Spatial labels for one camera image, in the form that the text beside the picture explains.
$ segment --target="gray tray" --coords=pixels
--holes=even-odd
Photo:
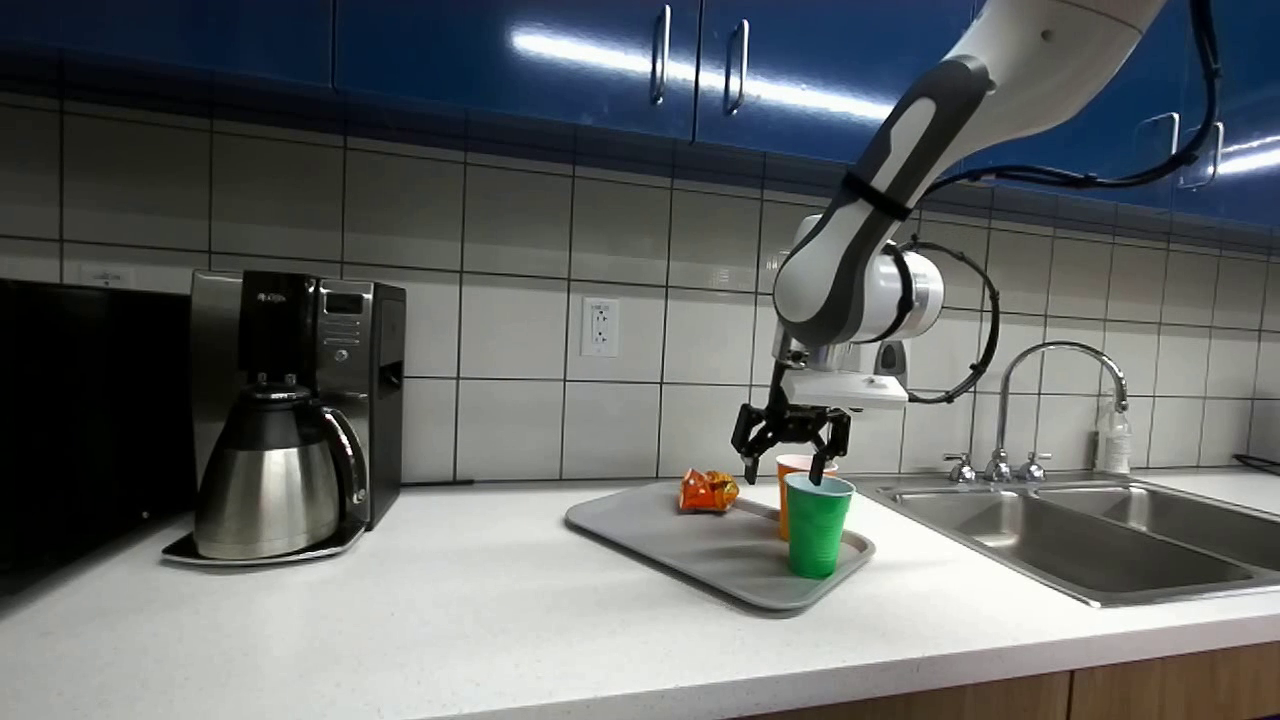
[[[686,517],[676,511],[676,484],[645,484],[565,511],[570,527],[773,616],[813,609],[875,552],[872,539],[845,534],[835,578],[794,578],[787,545],[773,537],[773,520],[773,510],[750,501],[726,517]]]

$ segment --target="white countertop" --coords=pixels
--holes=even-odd
[[[1280,475],[1157,482],[1280,511]],[[753,616],[560,526],[603,492],[404,492],[349,555],[270,572],[174,567],[185,526],[147,534],[0,616],[3,718],[739,718],[1280,640],[1280,586],[1090,609],[872,501],[864,572]]]

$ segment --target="stainless steel sink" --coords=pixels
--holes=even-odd
[[[1153,484],[1041,484],[1034,498],[1150,537],[1194,545],[1237,564],[1280,572],[1280,520]]]
[[[1280,580],[1271,564],[1243,564],[1220,545],[1206,550],[1181,498],[1137,501],[1128,484],[1059,490],[864,490],[872,501],[1054,586],[1086,605],[1153,605]]]

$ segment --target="faucet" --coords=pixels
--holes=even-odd
[[[1043,347],[1078,347],[1078,352],[1100,359],[1100,366],[1111,371],[1111,380],[1115,380],[1115,412],[1128,412],[1128,386],[1126,386],[1121,366],[1115,366],[1109,352],[1100,352],[1100,347],[1093,347],[1093,343],[1081,343],[1081,339],[1043,339],[1043,343],[1034,343],[1034,347],[1025,347],[1017,359],[1007,359],[1004,380],[1001,380],[1001,424],[998,424],[998,448],[993,448],[989,482],[1017,482],[1017,474],[1012,474],[1012,465],[1007,465],[1007,455],[1004,455],[1007,380],[1012,380],[1012,371],[1017,371],[1029,358],[1037,358],[1037,352],[1043,352]]]

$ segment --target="white tile wall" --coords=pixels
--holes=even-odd
[[[577,163],[280,132],[228,119],[0,97],[0,276],[189,291],[193,270],[297,270],[410,288],[411,482],[599,482],[737,470],[737,406],[766,402],[773,270],[823,195],[718,187]],[[854,421],[854,474],[981,465],[1007,359],[1049,335],[1128,371],[1131,462],[1228,465],[1280,448],[1280,263],[1004,215],[919,213],[1004,291],[976,396]],[[950,312],[911,339],[911,389],[953,389],[986,295],[936,258]],[[622,352],[583,358],[579,305],[622,305]],[[1111,402],[1078,352],[1012,380],[1007,455],[1090,462]]]

